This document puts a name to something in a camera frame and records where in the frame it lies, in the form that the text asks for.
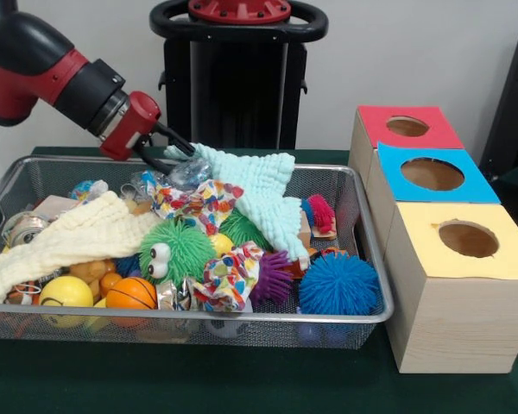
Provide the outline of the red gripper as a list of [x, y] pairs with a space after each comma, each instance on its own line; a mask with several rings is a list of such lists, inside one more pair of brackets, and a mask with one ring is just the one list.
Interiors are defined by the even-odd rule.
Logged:
[[157, 102], [142, 91], [129, 94], [128, 102], [124, 103], [114, 115], [113, 120], [103, 133], [100, 151], [113, 160], [127, 160], [136, 145], [136, 154], [150, 168], [158, 173], [168, 175], [174, 165], [162, 162], [151, 156], [143, 142], [142, 135], [149, 135], [155, 128], [159, 135], [166, 136], [171, 145], [175, 145], [183, 154], [192, 157], [194, 146], [170, 127], [158, 122], [161, 110]]

